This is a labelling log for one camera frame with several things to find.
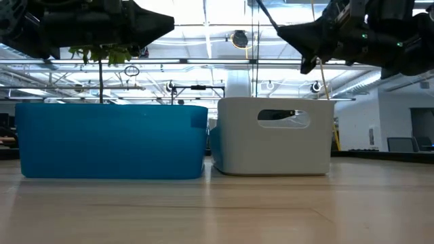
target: green plant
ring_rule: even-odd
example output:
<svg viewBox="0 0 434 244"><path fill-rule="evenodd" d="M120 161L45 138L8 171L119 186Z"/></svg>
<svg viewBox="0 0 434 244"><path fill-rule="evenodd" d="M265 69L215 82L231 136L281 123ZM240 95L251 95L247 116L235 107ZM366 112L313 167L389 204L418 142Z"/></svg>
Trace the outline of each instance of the green plant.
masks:
<svg viewBox="0 0 434 244"><path fill-rule="evenodd" d="M100 103L103 103L102 92L104 83L102 80L102 62L101 60L108 59L108 65L125 64L125 60L130 61L132 56L128 51L128 45L86 45L78 47L70 47L69 52L72 53L72 58L75 54L83 57L83 62L86 65L89 60L98 62L100 71Z"/></svg>

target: round ceiling fixture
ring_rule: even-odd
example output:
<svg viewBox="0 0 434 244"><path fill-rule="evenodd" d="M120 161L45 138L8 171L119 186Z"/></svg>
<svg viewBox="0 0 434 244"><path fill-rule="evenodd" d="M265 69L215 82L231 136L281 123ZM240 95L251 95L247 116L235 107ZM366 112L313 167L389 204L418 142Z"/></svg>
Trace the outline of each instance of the round ceiling fixture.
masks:
<svg viewBox="0 0 434 244"><path fill-rule="evenodd" d="M172 92L172 89L174 88L174 84L172 83L172 81L170 81L170 82L167 82L166 84L165 84L165 90L167 91L167 92Z"/></svg>
<svg viewBox="0 0 434 244"><path fill-rule="evenodd" d="M318 82L318 81L316 81L316 82L314 82L314 84L312 84L312 86L311 86L311 92L312 93L318 93L319 91L321 91L321 84Z"/></svg>
<svg viewBox="0 0 434 244"><path fill-rule="evenodd" d="M273 88L274 88L273 82L269 81L269 83L267 84L267 89L273 89Z"/></svg>
<svg viewBox="0 0 434 244"><path fill-rule="evenodd" d="M238 48L246 48L249 40L244 33L244 30L236 30L232 38L233 45Z"/></svg>

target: white plastic bin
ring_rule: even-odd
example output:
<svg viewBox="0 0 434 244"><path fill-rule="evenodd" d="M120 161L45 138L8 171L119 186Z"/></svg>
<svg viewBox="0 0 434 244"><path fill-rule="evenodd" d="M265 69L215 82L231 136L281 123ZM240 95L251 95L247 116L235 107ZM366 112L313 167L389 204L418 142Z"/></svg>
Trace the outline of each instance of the white plastic bin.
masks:
<svg viewBox="0 0 434 244"><path fill-rule="evenodd" d="M261 111L296 114L258 120ZM334 102L224 98L210 132L214 166L233 175L317 175L330 168Z"/></svg>

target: ceiling light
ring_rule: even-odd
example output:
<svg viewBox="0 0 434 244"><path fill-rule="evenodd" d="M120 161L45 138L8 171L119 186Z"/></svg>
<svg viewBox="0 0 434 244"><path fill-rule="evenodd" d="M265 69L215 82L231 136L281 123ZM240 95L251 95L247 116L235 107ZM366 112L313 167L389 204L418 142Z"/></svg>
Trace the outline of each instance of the ceiling light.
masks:
<svg viewBox="0 0 434 244"><path fill-rule="evenodd" d="M369 84L372 84L372 83L376 82L377 80L379 80L380 78L381 78L381 73L377 72L375 75L372 75L371 77L369 77L369 78L367 78L367 79L365 79L365 80L363 80L363 81L361 81L361 82L359 82L357 84L354 84L354 85L352 85L350 87L347 87L347 88L343 89L340 92L337 92L337 93L333 94L333 96L337 96L339 94L345 93L345 92L353 89L354 87L357 87L357 86L360 86L360 85L369 85Z"/></svg>
<svg viewBox="0 0 434 244"><path fill-rule="evenodd" d="M327 98L318 98L318 99L314 99L314 100L325 100L325 101L327 101L327 100L330 100L330 101L348 101L348 102L350 102L350 101L355 101L355 98L330 98L330 99L327 99Z"/></svg>
<svg viewBox="0 0 434 244"><path fill-rule="evenodd" d="M267 89L273 89L274 88L274 83L269 81L269 83L267 84Z"/></svg>
<svg viewBox="0 0 434 244"><path fill-rule="evenodd" d="M189 64L249 64L249 60L200 60L200 59L189 59L187 60Z"/></svg>
<svg viewBox="0 0 434 244"><path fill-rule="evenodd" d="M47 99L55 99L55 100L80 100L81 98L47 98Z"/></svg>
<svg viewBox="0 0 434 244"><path fill-rule="evenodd" d="M49 93L45 91L41 91L40 89L18 89L20 92L26 92L28 94L38 95L38 96L46 96L49 95Z"/></svg>
<svg viewBox="0 0 434 244"><path fill-rule="evenodd" d="M12 100L43 100L44 98L40 98L40 97L8 97L7 99L12 99Z"/></svg>
<svg viewBox="0 0 434 244"><path fill-rule="evenodd" d="M247 36L244 33L244 30L236 30L233 38L232 43L235 47L238 48L246 48L247 44L249 43L249 39L247 39Z"/></svg>
<svg viewBox="0 0 434 244"><path fill-rule="evenodd" d="M300 64L299 60L258 60L259 64Z"/></svg>
<svg viewBox="0 0 434 244"><path fill-rule="evenodd" d="M76 63L82 63L82 60L46 60L46 62L49 62L51 64L76 64ZM108 64L108 60L101 60L101 63ZM133 59L131 61L125 61L125 64L179 64L179 59Z"/></svg>
<svg viewBox="0 0 434 244"><path fill-rule="evenodd" d="M84 98L85 100L99 100L100 98L94 97L94 98ZM119 98L105 98L105 100L118 100Z"/></svg>

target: bin handle cutout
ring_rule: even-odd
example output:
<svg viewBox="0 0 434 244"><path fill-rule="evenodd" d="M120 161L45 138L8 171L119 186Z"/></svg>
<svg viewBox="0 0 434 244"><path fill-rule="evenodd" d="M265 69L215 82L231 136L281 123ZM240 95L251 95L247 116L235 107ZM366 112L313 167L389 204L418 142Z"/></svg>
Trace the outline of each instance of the bin handle cutout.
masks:
<svg viewBox="0 0 434 244"><path fill-rule="evenodd" d="M310 123L308 112L303 110L264 109L258 113L258 124L264 128L304 129Z"/></svg>

